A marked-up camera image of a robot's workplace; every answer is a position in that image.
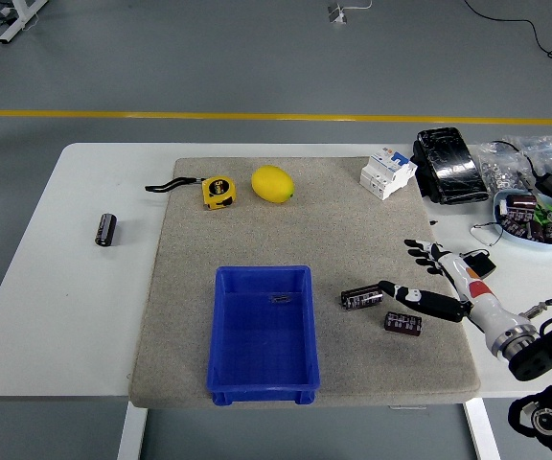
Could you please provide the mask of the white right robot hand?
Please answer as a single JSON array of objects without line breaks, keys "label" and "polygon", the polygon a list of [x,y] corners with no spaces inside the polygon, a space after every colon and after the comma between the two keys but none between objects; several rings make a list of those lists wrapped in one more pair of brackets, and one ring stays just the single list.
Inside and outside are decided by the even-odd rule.
[{"label": "white right robot hand", "polygon": [[505,355],[506,348],[524,346],[536,338],[531,322],[505,310],[480,276],[464,259],[437,242],[406,240],[408,254],[430,274],[446,277],[457,296],[404,287],[389,281],[379,282],[383,293],[408,308],[423,314],[458,323],[469,319],[485,336],[487,348],[494,356]]}]

